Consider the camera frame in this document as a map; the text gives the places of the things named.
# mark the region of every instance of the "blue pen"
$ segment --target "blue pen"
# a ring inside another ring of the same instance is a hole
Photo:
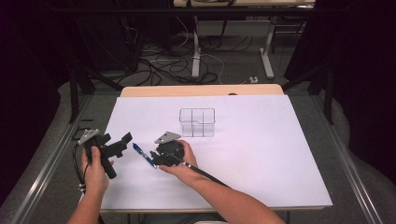
[[[154,167],[155,169],[157,169],[157,165],[154,164],[154,161],[153,161],[152,159],[150,159],[150,158],[148,157],[148,155],[146,155],[146,154],[143,152],[142,148],[140,148],[136,143],[133,143],[133,146],[134,146],[134,150],[136,150],[140,155],[142,155],[142,156],[146,159],[146,161],[148,161],[148,163],[149,163],[152,167]]]

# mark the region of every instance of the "acrylic box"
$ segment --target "acrylic box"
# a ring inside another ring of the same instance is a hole
[[[215,135],[214,108],[183,108],[179,112],[183,137],[213,137]]]

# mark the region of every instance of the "black cable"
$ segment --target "black cable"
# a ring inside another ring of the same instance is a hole
[[[181,158],[176,157],[176,156],[174,156],[174,155],[172,155],[172,154],[170,154],[170,153],[168,153],[168,152],[166,152],[166,151],[165,151],[164,153],[165,153],[166,155],[168,155],[168,156],[171,156],[172,158],[175,158],[176,160],[178,160],[178,161],[180,161],[181,163],[183,163],[185,166],[189,167],[190,169],[192,169],[192,170],[195,171],[196,173],[198,173],[198,174],[200,174],[200,175],[203,175],[204,177],[210,179],[211,181],[213,181],[213,182],[215,182],[215,183],[218,183],[218,184],[220,184],[220,185],[222,185],[222,186],[224,186],[224,187],[230,188],[228,185],[226,185],[226,184],[224,184],[223,182],[219,181],[219,180],[218,180],[217,178],[215,178],[213,175],[208,174],[207,172],[201,170],[200,168],[198,168],[198,167],[196,167],[196,166],[193,166],[193,165],[191,165],[190,163],[188,163],[188,162],[182,160]]]
[[[146,77],[145,80],[143,80],[143,81],[137,83],[136,86],[141,86],[141,85],[143,85],[143,83],[147,82],[151,76],[152,76],[152,70],[151,70],[151,67],[149,67],[148,77]]]
[[[124,72],[123,74],[121,74],[121,75],[115,75],[115,76],[105,76],[107,79],[109,79],[109,80],[117,80],[117,79],[124,79],[124,78],[126,78],[126,77],[129,77],[130,75],[132,75],[132,73],[130,72],[130,71],[128,71],[128,72]],[[93,76],[91,76],[90,74],[88,74],[88,77],[91,79],[91,80],[99,80],[100,81],[100,79],[99,78],[97,78],[97,77],[93,77]]]
[[[205,47],[204,45],[201,44],[200,41],[200,47],[201,49],[204,49],[205,51],[209,51],[209,52],[227,52],[227,51],[244,51],[246,49],[248,49],[251,46],[251,43],[253,42],[253,36],[250,36],[250,41],[247,44],[247,46],[244,49],[236,49],[238,48],[240,45],[242,45],[242,43],[245,42],[245,40],[248,38],[248,35],[244,37],[244,39],[242,39],[242,41],[240,41],[236,46],[232,47],[231,49],[217,49],[217,47],[211,48],[211,47]]]
[[[235,1],[236,1],[236,0],[230,0],[230,2],[227,4],[226,7],[231,7]],[[227,26],[227,22],[228,22],[228,20],[224,20],[223,25],[222,25],[222,28],[221,28],[221,35],[220,35],[219,47],[222,45],[222,38],[223,38],[223,36],[224,36],[225,27]]]
[[[74,148],[73,148],[73,164],[74,164],[74,167],[75,167],[75,170],[76,170],[76,174],[77,174],[79,183],[80,183],[81,185],[83,185],[83,184],[85,184],[85,182],[84,182],[84,179],[83,179],[82,176],[81,176],[81,173],[79,172],[78,163],[77,163],[77,159],[76,159],[76,150],[77,150],[77,147],[78,147],[78,144],[76,144],[76,145],[74,146]]]
[[[218,79],[218,75],[214,74],[214,73],[210,73],[208,72],[208,66],[207,64],[203,62],[203,64],[206,67],[206,73],[202,75],[201,78],[192,78],[192,77],[180,77],[177,76],[171,72],[165,71],[163,69],[161,69],[161,67],[157,67],[154,66],[151,62],[149,62],[146,59],[140,59],[141,63],[144,63],[145,65],[147,65],[150,68],[153,68],[155,70],[155,73],[157,73],[157,75],[161,74],[171,80],[177,81],[179,83],[183,83],[183,84],[195,84],[195,85],[203,85],[206,83],[210,83],[210,82],[214,82]]]
[[[81,173],[79,172],[79,169],[78,169],[78,162],[77,162],[77,158],[76,158],[77,148],[78,148],[78,144],[76,144],[73,147],[73,164],[74,164],[74,167],[75,167],[75,170],[76,170],[76,174],[77,174],[77,177],[78,177],[78,180],[79,180],[79,183],[80,183],[80,185],[79,185],[80,190],[82,190],[82,193],[85,194],[85,180],[84,180],[85,179],[85,173],[86,173],[86,171],[88,169],[88,166],[91,164],[91,162],[88,162],[87,166],[85,167],[83,176],[81,176]],[[100,224],[105,224],[105,221],[102,219],[100,214],[99,214],[99,217],[98,217],[98,222]]]
[[[154,62],[159,64],[159,65],[161,65],[162,66],[161,68],[163,68],[165,66],[175,65],[175,64],[180,63],[180,62],[185,62],[186,63],[185,66],[187,66],[187,64],[188,64],[187,58],[185,58],[185,57],[183,57],[181,55],[172,55],[174,57],[178,57],[178,60],[169,60],[169,59],[161,60],[160,56],[162,56],[162,55],[158,55],[157,58],[154,60]]]
[[[143,72],[150,72],[149,70],[141,70],[141,71],[137,71],[137,72],[134,72],[134,73],[131,73],[131,74],[129,74],[128,76],[125,76],[125,77],[122,77],[122,78],[120,78],[118,81],[117,81],[117,84],[120,84],[125,78],[127,78],[127,77],[131,77],[131,76],[133,76],[133,75],[136,75],[136,74],[139,74],[139,73],[143,73]]]
[[[158,81],[157,81],[157,83],[155,83],[155,84],[153,84],[154,76],[156,76],[156,77],[158,78]],[[160,85],[160,83],[161,83],[162,80],[163,80],[163,79],[161,78],[161,76],[160,76],[158,73],[156,73],[156,72],[153,73],[152,76],[151,76],[151,86],[158,86],[158,85]]]
[[[155,43],[155,41],[151,37],[146,36],[146,35],[145,35],[145,37],[151,40],[151,42],[149,42],[149,43]],[[150,49],[151,46],[147,46],[146,48],[144,48],[142,50],[142,53],[144,53],[144,54],[142,54],[142,56],[148,57],[148,56],[155,56],[155,55],[158,55],[158,56],[165,55],[165,56],[172,56],[172,57],[183,57],[185,55],[188,55],[191,52],[191,49],[189,49],[188,52],[186,52],[184,54],[180,54],[178,51],[173,51],[172,49],[164,49],[161,46],[158,46],[155,44],[152,47],[156,47],[156,49]],[[150,50],[158,51],[158,52],[145,52],[145,51],[150,51]]]

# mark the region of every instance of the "person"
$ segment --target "person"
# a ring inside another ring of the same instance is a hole
[[[185,150],[184,160],[198,167],[191,146],[184,140],[177,140]],[[82,167],[86,167],[88,159],[83,150]],[[170,175],[175,175],[186,186],[197,191],[220,215],[230,224],[265,224],[284,223],[283,220],[264,203],[250,195],[224,187],[194,172],[184,164],[178,166],[159,167]],[[100,152],[92,148],[92,165],[86,174],[86,193],[68,223],[96,223],[100,212],[103,196],[108,187],[108,178],[100,163]]]

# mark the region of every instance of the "forearm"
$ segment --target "forearm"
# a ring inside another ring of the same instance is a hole
[[[85,194],[67,223],[97,223],[102,199],[101,193]]]
[[[188,184],[230,224],[283,223],[265,204],[246,193],[224,187],[204,177]]]

